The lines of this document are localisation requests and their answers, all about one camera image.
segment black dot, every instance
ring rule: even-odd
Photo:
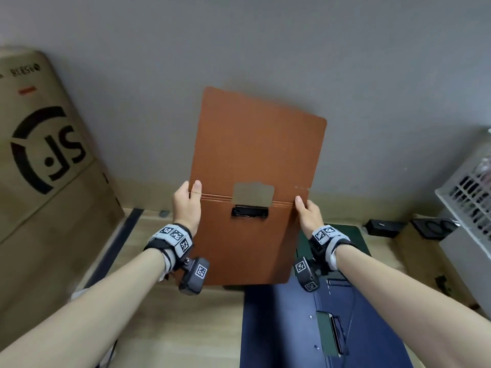
[[[44,159],[44,165],[46,166],[53,166],[54,164],[54,159],[52,157],[47,157]]]

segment brown clipboard folder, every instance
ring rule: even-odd
[[[285,105],[204,90],[189,185],[203,185],[192,255],[210,261],[205,284],[288,281],[300,230],[294,199],[307,200],[326,124]],[[267,218],[231,215],[237,182],[274,186]]]

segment person's left arm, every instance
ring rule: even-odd
[[[174,195],[174,222],[194,236],[201,216],[201,183],[185,182]],[[0,366],[95,367],[158,281],[169,263],[157,249],[147,249],[99,281],[0,352]]]

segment black tape strip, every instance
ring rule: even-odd
[[[124,243],[128,239],[128,236],[130,236],[131,231],[137,224],[138,219],[140,218],[142,213],[143,213],[143,209],[134,208],[131,211],[130,215],[126,218],[125,222],[123,223],[123,226],[119,230],[118,235],[116,235],[116,237],[114,238],[114,241],[111,243],[109,249],[106,251],[104,257],[99,262],[94,273],[92,274],[89,281],[85,285],[85,288],[89,288],[93,286],[98,281],[106,277],[107,273],[109,272],[109,269],[114,263],[114,260],[116,259],[119,252],[121,251],[121,248],[123,247]]]

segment wall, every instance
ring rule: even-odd
[[[47,53],[126,205],[168,207],[189,177],[207,85],[328,119],[311,190],[329,216],[435,210],[490,125],[491,0],[0,6],[0,43]]]

